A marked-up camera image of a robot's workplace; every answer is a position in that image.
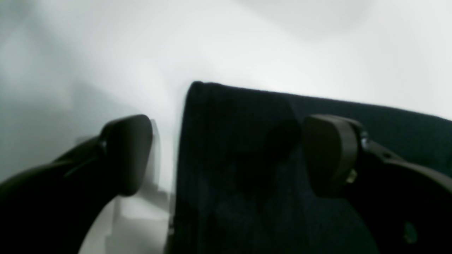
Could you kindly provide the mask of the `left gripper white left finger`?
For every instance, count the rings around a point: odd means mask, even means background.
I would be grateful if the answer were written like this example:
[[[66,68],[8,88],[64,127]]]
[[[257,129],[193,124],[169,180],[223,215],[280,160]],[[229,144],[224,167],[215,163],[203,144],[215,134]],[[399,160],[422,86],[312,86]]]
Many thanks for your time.
[[[54,161],[1,183],[2,254],[77,254],[97,216],[142,186],[153,141],[146,115],[108,122]]]

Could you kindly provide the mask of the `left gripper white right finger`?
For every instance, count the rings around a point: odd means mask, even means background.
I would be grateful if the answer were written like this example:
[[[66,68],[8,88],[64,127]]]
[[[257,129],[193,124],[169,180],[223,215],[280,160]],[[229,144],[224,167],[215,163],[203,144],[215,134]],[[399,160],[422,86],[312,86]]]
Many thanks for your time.
[[[379,253],[451,253],[450,177],[404,160],[345,117],[306,117],[303,150],[314,193],[347,199]]]

